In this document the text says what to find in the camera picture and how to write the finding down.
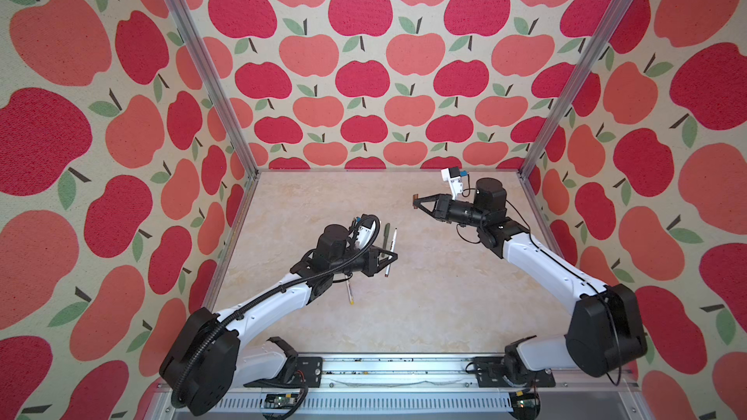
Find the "white pen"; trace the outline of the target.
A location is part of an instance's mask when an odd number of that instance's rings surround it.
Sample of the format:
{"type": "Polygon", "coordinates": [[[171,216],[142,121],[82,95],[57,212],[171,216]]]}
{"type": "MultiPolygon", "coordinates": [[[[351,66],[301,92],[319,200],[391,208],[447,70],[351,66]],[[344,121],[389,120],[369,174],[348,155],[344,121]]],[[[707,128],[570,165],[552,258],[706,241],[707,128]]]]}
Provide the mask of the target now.
{"type": "MultiPolygon", "coordinates": [[[[397,229],[397,228],[395,227],[395,229],[394,229],[394,233],[393,233],[393,235],[392,235],[392,240],[391,240],[391,244],[390,244],[390,249],[389,249],[389,251],[390,251],[391,253],[395,253],[395,247],[396,247],[397,235],[398,235],[398,229],[397,229]]],[[[393,261],[394,261],[394,259],[390,260],[390,262],[391,262],[391,263],[390,263],[390,264],[389,264],[389,265],[388,265],[388,266],[387,266],[387,267],[385,268],[385,277],[387,277],[387,278],[388,278],[388,277],[389,277],[389,275],[390,275],[390,272],[391,272],[391,264],[393,263],[393,261]]]]}
{"type": "Polygon", "coordinates": [[[352,292],[352,285],[351,285],[350,280],[346,281],[345,285],[346,285],[348,302],[349,302],[350,305],[354,305],[355,301],[354,301],[354,295],[353,295],[353,292],[352,292]]]}

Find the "green pen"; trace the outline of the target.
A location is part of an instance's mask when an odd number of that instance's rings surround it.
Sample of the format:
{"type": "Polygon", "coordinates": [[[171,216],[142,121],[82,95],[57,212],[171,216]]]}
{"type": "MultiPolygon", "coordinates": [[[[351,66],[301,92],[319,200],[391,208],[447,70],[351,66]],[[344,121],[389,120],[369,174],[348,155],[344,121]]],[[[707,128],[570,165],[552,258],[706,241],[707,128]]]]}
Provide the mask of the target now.
{"type": "Polygon", "coordinates": [[[383,242],[381,245],[383,250],[390,249],[390,224],[386,223],[383,230],[383,242]]]}

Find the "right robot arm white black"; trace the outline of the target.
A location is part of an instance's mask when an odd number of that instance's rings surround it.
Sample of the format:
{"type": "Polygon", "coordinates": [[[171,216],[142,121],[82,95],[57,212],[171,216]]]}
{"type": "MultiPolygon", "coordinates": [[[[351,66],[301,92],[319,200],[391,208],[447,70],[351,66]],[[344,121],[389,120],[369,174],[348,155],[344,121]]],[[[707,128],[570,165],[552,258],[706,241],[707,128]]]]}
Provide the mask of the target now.
{"type": "Polygon", "coordinates": [[[412,205],[437,221],[474,227],[480,244],[523,270],[570,314],[566,334],[529,336],[506,346],[501,374],[509,385],[527,385],[547,369],[580,369],[602,377],[647,353],[634,291],[594,278],[542,245],[529,227],[508,215],[510,204],[500,181],[478,180],[472,201],[456,194],[433,194],[415,196],[412,205]]]}

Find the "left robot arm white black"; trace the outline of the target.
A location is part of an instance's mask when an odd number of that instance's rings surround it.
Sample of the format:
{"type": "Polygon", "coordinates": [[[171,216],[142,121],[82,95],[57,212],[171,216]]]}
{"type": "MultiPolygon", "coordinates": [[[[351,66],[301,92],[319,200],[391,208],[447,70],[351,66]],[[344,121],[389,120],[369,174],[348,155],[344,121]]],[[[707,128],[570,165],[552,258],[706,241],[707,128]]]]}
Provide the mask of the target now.
{"type": "Polygon", "coordinates": [[[396,262],[396,253],[375,246],[380,232],[381,221],[375,215],[356,218],[349,227],[328,225],[316,246],[270,289],[219,312],[199,308],[187,319],[159,369],[171,389],[172,406],[200,416],[217,406],[229,390],[258,385],[297,391],[295,397],[274,402],[275,419],[294,415],[309,395],[297,351],[282,338],[269,338],[253,350],[247,345],[334,285],[356,273],[373,277],[396,262]]]}

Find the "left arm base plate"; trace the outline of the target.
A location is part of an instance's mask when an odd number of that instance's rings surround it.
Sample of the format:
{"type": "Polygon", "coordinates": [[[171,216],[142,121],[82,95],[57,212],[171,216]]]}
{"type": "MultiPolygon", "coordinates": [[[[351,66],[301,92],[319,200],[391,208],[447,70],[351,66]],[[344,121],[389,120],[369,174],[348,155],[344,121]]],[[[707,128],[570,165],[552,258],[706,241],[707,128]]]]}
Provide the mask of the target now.
{"type": "Polygon", "coordinates": [[[274,378],[259,379],[244,384],[246,388],[272,387],[299,389],[319,388],[323,371],[322,357],[299,357],[287,361],[274,378]]]}

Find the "aluminium frame rail front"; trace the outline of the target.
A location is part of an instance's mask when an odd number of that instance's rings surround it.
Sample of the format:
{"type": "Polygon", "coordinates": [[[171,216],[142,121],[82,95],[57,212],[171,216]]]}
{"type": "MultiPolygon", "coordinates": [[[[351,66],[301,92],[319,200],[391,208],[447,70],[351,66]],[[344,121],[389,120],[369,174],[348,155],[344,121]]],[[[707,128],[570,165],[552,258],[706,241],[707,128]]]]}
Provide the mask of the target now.
{"type": "Polygon", "coordinates": [[[472,354],[310,354],[320,369],[296,419],[651,419],[639,385],[548,369],[525,387],[491,381],[472,354]]]}

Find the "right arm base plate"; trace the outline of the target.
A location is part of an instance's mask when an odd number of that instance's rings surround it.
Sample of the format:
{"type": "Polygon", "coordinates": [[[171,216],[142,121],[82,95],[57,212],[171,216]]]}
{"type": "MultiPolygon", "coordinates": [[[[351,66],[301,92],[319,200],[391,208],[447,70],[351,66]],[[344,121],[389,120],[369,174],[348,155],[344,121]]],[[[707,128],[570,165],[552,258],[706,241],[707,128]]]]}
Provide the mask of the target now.
{"type": "Polygon", "coordinates": [[[514,359],[476,357],[465,367],[467,375],[476,377],[480,388],[552,388],[556,380],[551,371],[529,371],[514,359]]]}

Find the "right aluminium frame post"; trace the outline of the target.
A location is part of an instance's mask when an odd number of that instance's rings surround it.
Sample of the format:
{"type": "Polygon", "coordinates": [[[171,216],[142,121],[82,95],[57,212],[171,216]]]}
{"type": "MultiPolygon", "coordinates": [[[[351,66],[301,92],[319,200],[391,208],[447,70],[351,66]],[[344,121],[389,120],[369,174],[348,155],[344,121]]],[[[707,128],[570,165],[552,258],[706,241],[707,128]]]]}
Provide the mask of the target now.
{"type": "Polygon", "coordinates": [[[589,44],[585,46],[579,61],[576,63],[571,76],[569,77],[558,101],[556,101],[546,118],[546,122],[540,130],[535,142],[530,147],[526,158],[524,159],[521,169],[519,169],[519,179],[528,181],[533,168],[537,165],[540,157],[546,152],[547,146],[552,136],[559,127],[561,119],[568,109],[571,108],[572,102],[581,91],[587,77],[591,74],[595,62],[599,56],[606,50],[614,32],[618,29],[620,22],[626,15],[633,0],[611,0],[604,15],[601,17],[598,27],[595,29],[589,44]]]}

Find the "aluminium frame post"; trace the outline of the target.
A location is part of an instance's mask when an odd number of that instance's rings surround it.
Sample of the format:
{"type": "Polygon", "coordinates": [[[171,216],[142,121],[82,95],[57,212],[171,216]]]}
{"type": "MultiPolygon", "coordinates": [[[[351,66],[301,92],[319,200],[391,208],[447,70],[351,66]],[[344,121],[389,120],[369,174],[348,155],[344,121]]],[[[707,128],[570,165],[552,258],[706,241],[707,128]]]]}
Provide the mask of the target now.
{"type": "Polygon", "coordinates": [[[601,17],[598,27],[595,29],[589,44],[585,46],[579,61],[576,63],[571,76],[569,77],[558,101],[556,101],[546,118],[546,122],[540,130],[535,142],[530,147],[526,158],[524,159],[521,169],[519,169],[519,179],[528,181],[533,168],[537,165],[540,157],[546,152],[547,146],[552,136],[559,127],[561,119],[568,109],[571,108],[572,102],[581,91],[587,77],[591,74],[595,62],[599,56],[606,50],[614,32],[618,29],[620,22],[626,15],[633,0],[611,0],[604,15],[601,17]]]}
{"type": "Polygon", "coordinates": [[[196,71],[198,71],[198,75],[202,79],[203,86],[213,102],[224,128],[227,130],[229,140],[235,148],[235,153],[237,153],[239,160],[242,162],[248,178],[253,182],[257,182],[260,176],[258,166],[243,135],[237,115],[233,110],[233,104],[231,104],[223,88],[210,52],[196,28],[192,11],[189,9],[187,1],[165,0],[165,4],[167,4],[169,12],[171,12],[175,20],[176,27],[181,33],[192,61],[196,66],[196,71]]]}

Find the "left aluminium frame post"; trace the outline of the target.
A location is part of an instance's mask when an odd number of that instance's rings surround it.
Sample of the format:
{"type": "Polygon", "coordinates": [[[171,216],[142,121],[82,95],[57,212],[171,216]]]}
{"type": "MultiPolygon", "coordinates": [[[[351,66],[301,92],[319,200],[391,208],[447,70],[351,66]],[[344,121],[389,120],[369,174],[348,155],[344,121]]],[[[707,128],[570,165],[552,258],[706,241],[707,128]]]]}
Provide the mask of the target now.
{"type": "Polygon", "coordinates": [[[224,128],[227,130],[229,140],[235,148],[235,153],[237,153],[239,160],[242,162],[248,178],[253,182],[257,182],[260,176],[258,166],[243,135],[237,115],[233,110],[233,104],[231,104],[223,88],[210,52],[196,28],[192,11],[189,9],[187,1],[165,0],[165,4],[167,4],[169,12],[171,12],[175,20],[176,27],[181,33],[192,61],[196,66],[196,71],[198,71],[198,75],[202,79],[203,86],[213,102],[224,128]]]}

